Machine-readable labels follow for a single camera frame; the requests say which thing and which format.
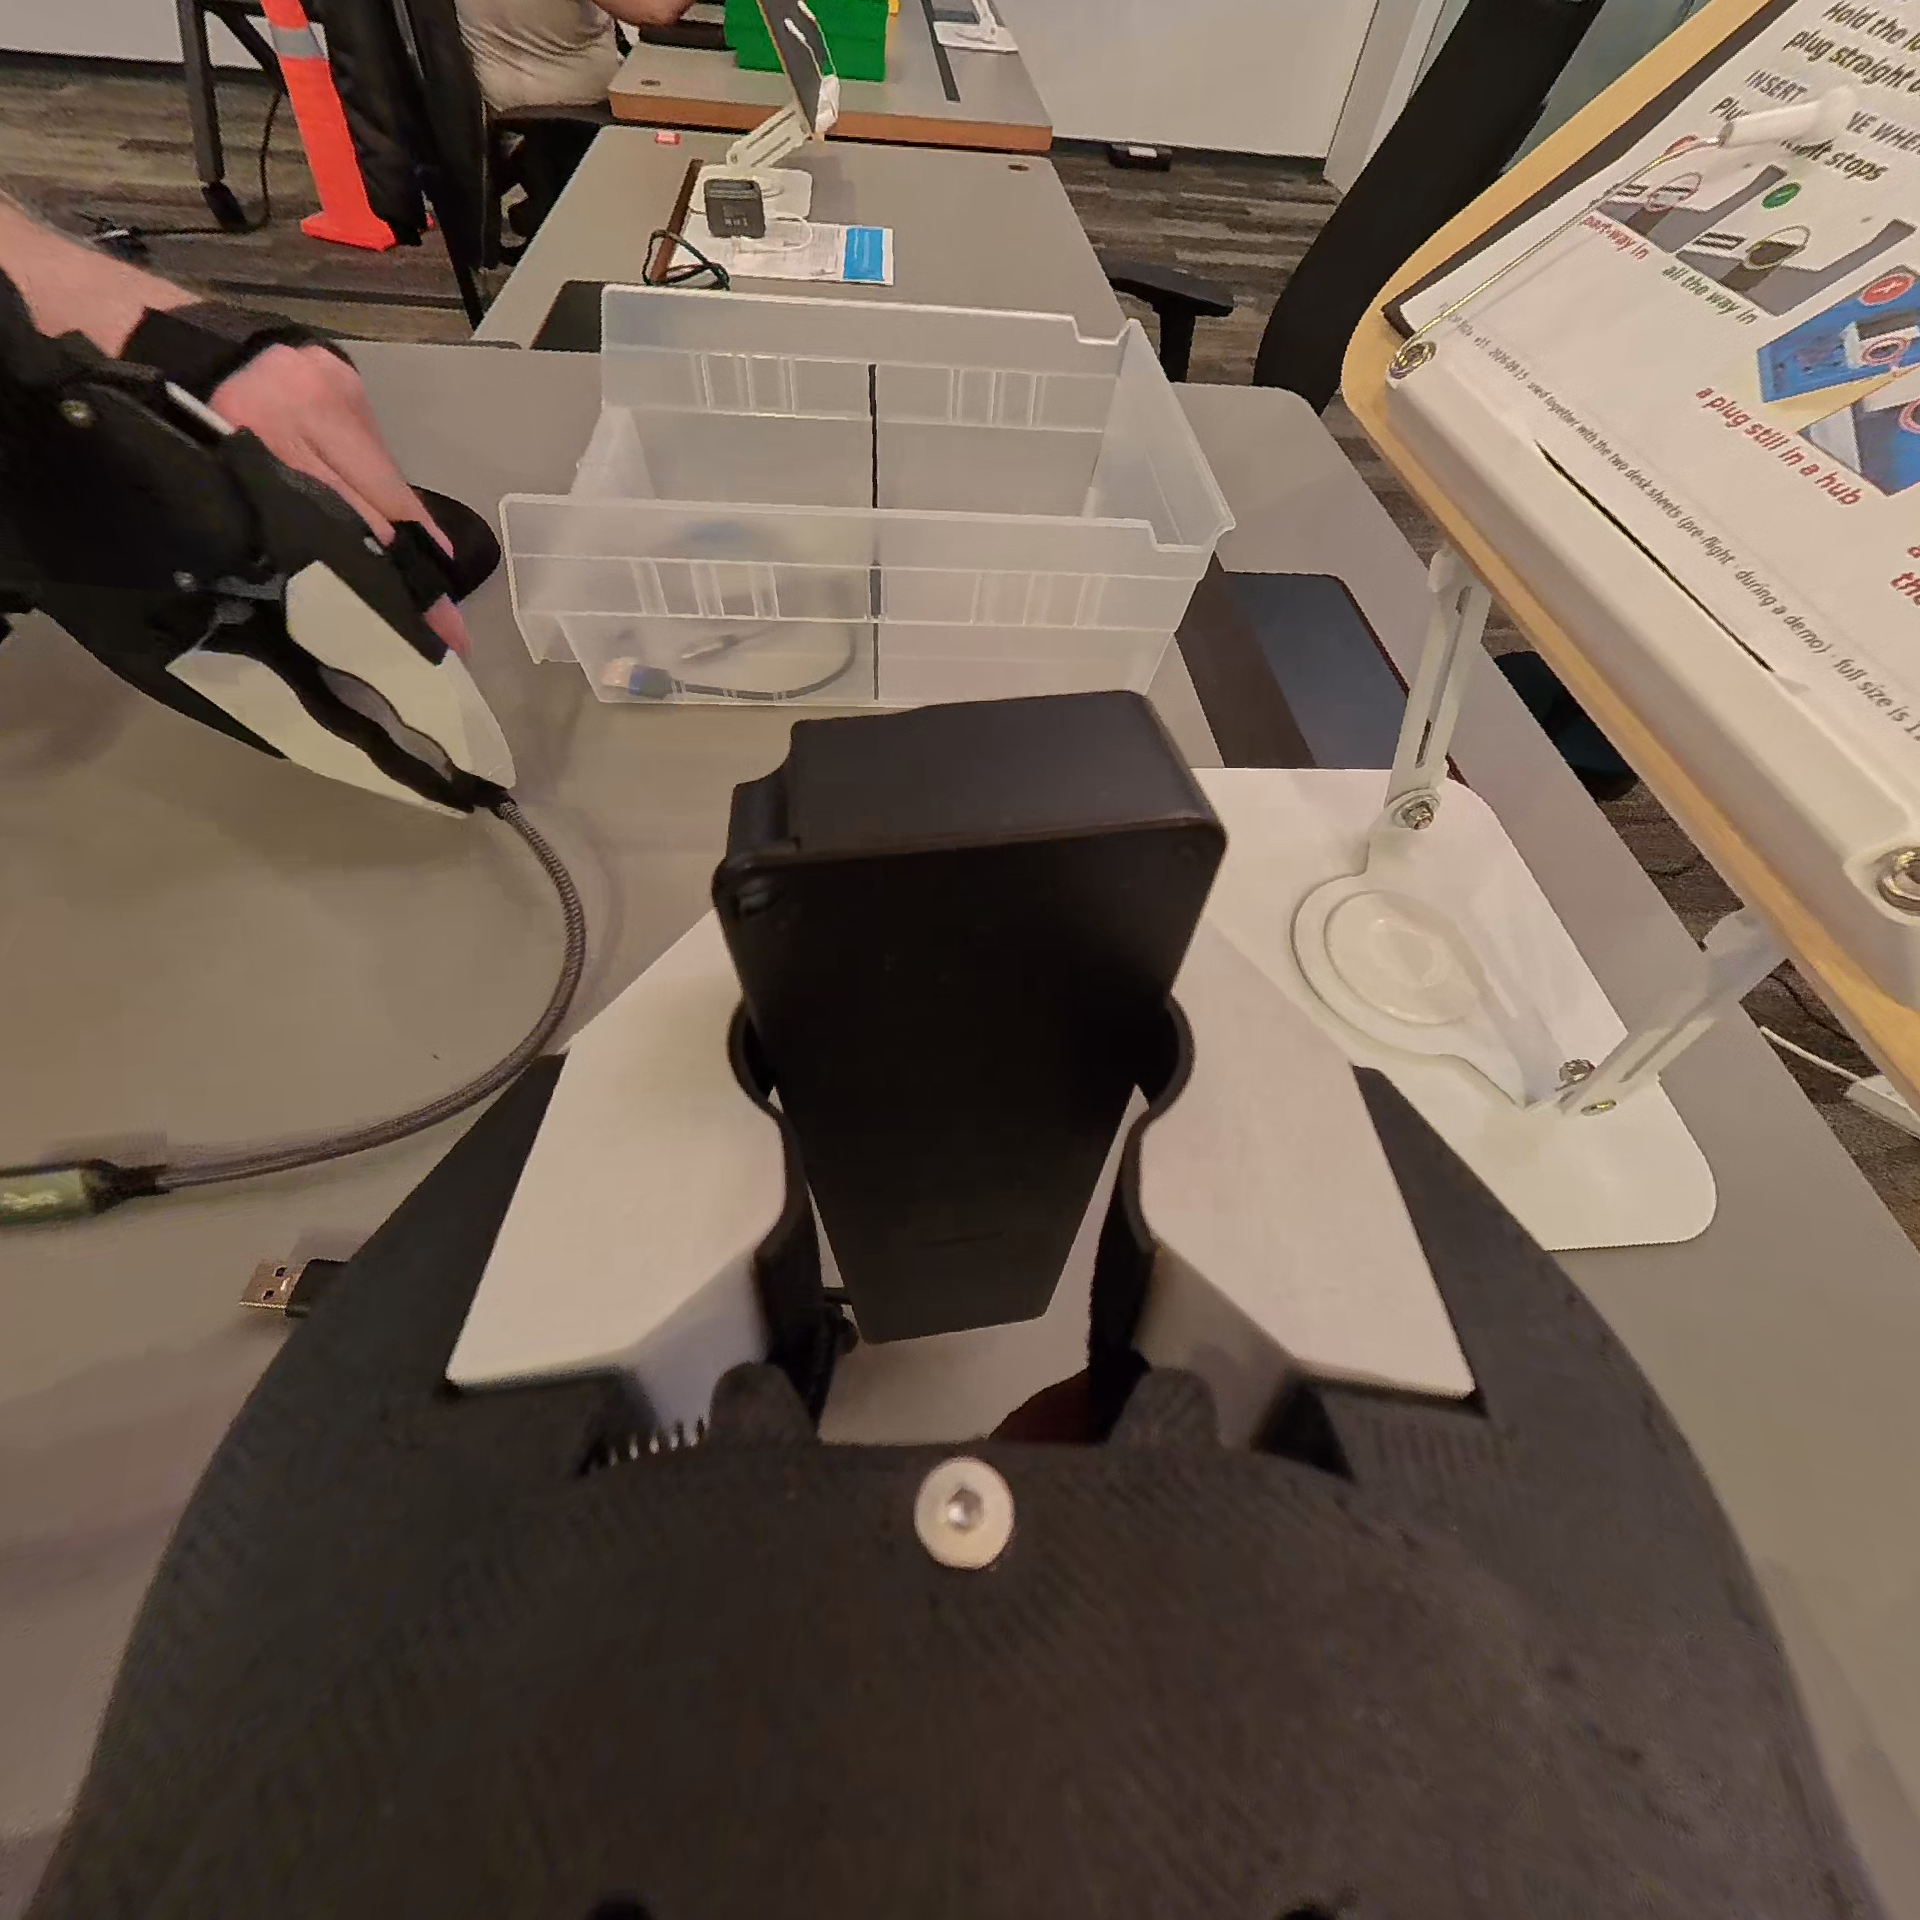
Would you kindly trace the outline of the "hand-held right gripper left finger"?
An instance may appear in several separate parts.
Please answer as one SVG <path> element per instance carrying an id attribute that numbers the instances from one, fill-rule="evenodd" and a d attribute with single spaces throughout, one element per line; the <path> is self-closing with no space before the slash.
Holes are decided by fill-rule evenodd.
<path id="1" fill-rule="evenodd" d="M 705 1412 L 739 1362 L 817 1412 L 827 1289 L 735 990 L 631 990 L 566 1048 L 448 1356 L 463 1390 L 620 1379 Z"/>

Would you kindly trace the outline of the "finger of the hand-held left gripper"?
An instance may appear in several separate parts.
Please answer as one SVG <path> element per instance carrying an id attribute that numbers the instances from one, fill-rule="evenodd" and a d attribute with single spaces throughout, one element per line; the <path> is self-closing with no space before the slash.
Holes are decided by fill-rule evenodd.
<path id="1" fill-rule="evenodd" d="M 245 651 L 190 650 L 175 682 L 311 773 L 380 797 L 454 797 L 450 780 L 402 752 L 373 721 L 302 688 Z"/>
<path id="2" fill-rule="evenodd" d="M 370 791 L 422 806 L 496 806 L 516 758 L 467 661 L 424 644 L 342 580 L 289 580 L 287 634 L 318 670 L 325 724 L 361 756 Z"/>

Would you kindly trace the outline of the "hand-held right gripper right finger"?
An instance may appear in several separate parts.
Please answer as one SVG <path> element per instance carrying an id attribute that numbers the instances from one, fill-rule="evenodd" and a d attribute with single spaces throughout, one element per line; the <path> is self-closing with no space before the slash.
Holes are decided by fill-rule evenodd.
<path id="1" fill-rule="evenodd" d="M 1278 990 L 1181 990 L 1171 1081 L 1121 1145 L 1094 1356 L 1219 1412 L 1288 1379 L 1463 1402 L 1474 1379 L 1346 1055 Z"/>

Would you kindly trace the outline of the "black multi-port hub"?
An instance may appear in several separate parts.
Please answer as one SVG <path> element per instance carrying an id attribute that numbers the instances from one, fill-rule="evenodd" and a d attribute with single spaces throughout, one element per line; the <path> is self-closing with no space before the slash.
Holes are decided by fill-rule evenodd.
<path id="1" fill-rule="evenodd" d="M 1150 700 L 794 723 L 714 911 L 862 1341 L 1042 1317 L 1226 831 Z"/>

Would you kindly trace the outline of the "clear plastic storage bin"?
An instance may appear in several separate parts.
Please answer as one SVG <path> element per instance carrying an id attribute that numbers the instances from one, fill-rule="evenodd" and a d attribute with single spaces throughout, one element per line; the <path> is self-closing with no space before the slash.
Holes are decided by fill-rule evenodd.
<path id="1" fill-rule="evenodd" d="M 636 563 L 743 515 L 882 571 L 875 696 L 798 707 L 1146 692 L 1233 528 L 1139 323 L 605 288 L 597 369 L 570 486 L 499 507 L 523 643 L 586 683 Z"/>

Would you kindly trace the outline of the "person's left hand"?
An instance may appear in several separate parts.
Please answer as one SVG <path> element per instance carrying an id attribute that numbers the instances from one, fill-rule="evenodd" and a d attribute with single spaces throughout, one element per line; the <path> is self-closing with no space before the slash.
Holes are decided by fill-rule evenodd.
<path id="1" fill-rule="evenodd" d="M 351 354 L 321 331 L 280 314 L 160 283 L 141 297 L 123 359 L 160 373 L 287 468 L 335 491 L 380 539 L 391 539 L 398 522 L 417 526 L 437 549 L 448 584 L 429 619 L 448 644 L 465 651 L 467 629 L 454 603 L 478 584 L 469 565 L 479 549 L 450 539 L 403 480 Z"/>

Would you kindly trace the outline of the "black rounded pad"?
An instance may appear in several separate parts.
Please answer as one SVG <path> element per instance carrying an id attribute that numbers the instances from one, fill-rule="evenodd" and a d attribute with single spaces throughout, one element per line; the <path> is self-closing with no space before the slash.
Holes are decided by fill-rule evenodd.
<path id="1" fill-rule="evenodd" d="M 448 580 L 448 595 L 452 603 L 465 603 L 478 589 L 485 589 L 502 566 L 502 544 L 489 515 L 467 507 L 452 494 L 437 490 L 417 490 L 422 520 L 430 520 L 443 544 L 440 566 Z"/>

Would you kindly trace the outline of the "orange traffic cone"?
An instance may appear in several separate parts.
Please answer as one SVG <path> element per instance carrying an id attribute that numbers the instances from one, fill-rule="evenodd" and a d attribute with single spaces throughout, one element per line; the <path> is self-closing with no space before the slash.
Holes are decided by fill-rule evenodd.
<path id="1" fill-rule="evenodd" d="M 316 241 L 390 253 L 396 234 L 381 221 L 361 174 L 347 114 L 330 79 L 324 37 L 302 2 L 260 2 L 271 47 L 297 116 L 305 161 L 313 180 L 318 210 L 302 219 L 302 234 Z"/>

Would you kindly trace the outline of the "white leaflet blue print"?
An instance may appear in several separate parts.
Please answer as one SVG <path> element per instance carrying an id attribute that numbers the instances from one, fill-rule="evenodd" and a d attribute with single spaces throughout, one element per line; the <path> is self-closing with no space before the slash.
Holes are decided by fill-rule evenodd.
<path id="1" fill-rule="evenodd" d="M 896 234 L 869 224 L 772 219 L 761 236 L 714 236 L 714 255 L 733 279 L 835 288 L 892 288 Z"/>

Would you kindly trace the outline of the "green plastic bin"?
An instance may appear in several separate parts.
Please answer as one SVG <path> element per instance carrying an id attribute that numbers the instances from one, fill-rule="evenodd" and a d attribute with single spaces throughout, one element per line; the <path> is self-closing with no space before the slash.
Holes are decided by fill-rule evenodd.
<path id="1" fill-rule="evenodd" d="M 890 2 L 802 2 L 817 38 L 824 43 L 829 67 L 856 82 L 888 78 L 888 30 L 896 15 Z M 760 2 L 725 2 L 725 43 L 737 67 L 776 73 L 785 37 L 776 37 Z"/>

